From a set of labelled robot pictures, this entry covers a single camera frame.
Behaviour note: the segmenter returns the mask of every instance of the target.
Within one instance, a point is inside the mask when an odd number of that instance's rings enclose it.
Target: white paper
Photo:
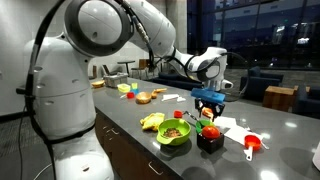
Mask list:
[[[178,102],[182,102],[182,101],[185,101],[185,100],[186,100],[186,99],[183,98],[183,97],[181,97],[181,96],[179,96],[178,99],[177,99]]]
[[[214,125],[220,126],[220,127],[232,128],[233,126],[237,125],[237,122],[235,118],[219,116],[214,120]]]
[[[166,101],[166,100],[174,99],[174,98],[178,98],[178,97],[179,97],[179,94],[164,94],[162,101]]]
[[[244,145],[244,137],[247,135],[255,135],[257,136],[260,140],[263,139],[263,136],[261,136],[260,134],[254,133],[254,132],[249,132],[247,130],[245,130],[243,127],[235,125],[232,126],[231,129],[229,129],[228,132],[226,132],[224,134],[226,137]]]

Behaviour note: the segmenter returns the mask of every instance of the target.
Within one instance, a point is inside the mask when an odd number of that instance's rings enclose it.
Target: kitchen counter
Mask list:
[[[128,83],[132,82],[138,83],[140,92],[168,89],[144,105],[136,104],[135,99],[120,99],[117,89],[94,89],[97,110],[125,131],[137,142],[137,146],[142,146],[183,179],[320,179],[320,171],[312,163],[320,141],[320,120],[239,101],[226,102],[222,116],[236,118],[239,126],[246,124],[252,131],[262,134],[269,150],[261,147],[249,162],[245,158],[244,147],[225,137],[224,147],[208,154],[198,148],[195,121],[187,115],[183,118],[192,127],[189,140],[179,147],[168,148],[157,142],[157,133],[142,131],[139,120],[154,112],[162,112],[165,118],[172,118],[174,110],[187,110],[197,116],[194,98],[190,96],[190,91],[128,78]],[[163,94],[179,94],[186,101],[161,101]]]

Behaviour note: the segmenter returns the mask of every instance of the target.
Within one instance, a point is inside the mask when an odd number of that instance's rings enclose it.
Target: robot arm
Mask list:
[[[110,55],[130,41],[169,60],[180,75],[203,82],[205,90],[191,93],[200,101],[196,102],[200,105],[196,107],[199,111],[203,107],[222,107],[224,95],[216,91],[233,86],[224,80],[225,49],[209,47],[201,56],[180,53],[173,46],[174,26],[145,0],[73,1],[67,8],[65,22],[68,41],[82,54],[91,57]]]
[[[83,62],[114,54],[127,41],[148,50],[151,60],[153,53],[175,59],[170,63],[181,75],[208,87],[199,89],[205,93],[197,89],[191,93],[197,98],[196,108],[218,107],[221,114],[224,97],[215,90],[223,81],[226,50],[208,48],[201,56],[180,53],[173,46],[175,28],[145,0],[74,0],[65,12],[66,40],[43,39],[62,2],[45,17],[40,35],[25,47],[26,58],[32,52],[26,106],[33,128],[48,146],[57,179],[113,179],[111,164],[95,136],[94,103]]]

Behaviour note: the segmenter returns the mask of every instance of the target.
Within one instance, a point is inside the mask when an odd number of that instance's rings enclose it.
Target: black container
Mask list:
[[[212,154],[224,144],[224,135],[220,133],[217,139],[207,139],[201,133],[197,134],[197,145],[199,148],[205,150],[207,153]]]

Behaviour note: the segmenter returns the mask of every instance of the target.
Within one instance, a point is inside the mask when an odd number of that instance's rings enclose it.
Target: yellow cloth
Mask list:
[[[140,120],[142,130],[152,129],[158,131],[159,125],[164,121],[163,113],[151,113],[149,116]]]

